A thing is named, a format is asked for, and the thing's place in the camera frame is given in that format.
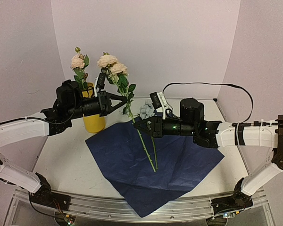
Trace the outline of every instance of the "white table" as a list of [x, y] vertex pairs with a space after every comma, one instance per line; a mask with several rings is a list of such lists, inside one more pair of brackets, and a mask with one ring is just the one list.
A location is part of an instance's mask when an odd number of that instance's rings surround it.
[[[139, 113], [140, 106], [146, 98], [136, 98], [132, 103], [134, 114]], [[180, 100], [168, 100], [179, 115]], [[223, 117], [213, 100], [201, 101], [205, 106], [205, 120], [221, 120]], [[130, 119], [121, 115], [118, 110], [106, 117], [106, 128]], [[103, 177], [85, 140], [94, 134], [85, 130], [83, 119], [72, 120], [73, 126], [63, 133], [51, 136], [42, 150], [34, 168], [35, 172], [46, 177], [53, 190], [73, 194], [100, 197], [121, 198], [117, 190]], [[200, 182], [196, 188], [184, 195], [195, 197], [219, 194], [234, 189], [247, 170], [237, 147], [219, 148], [224, 159]]]

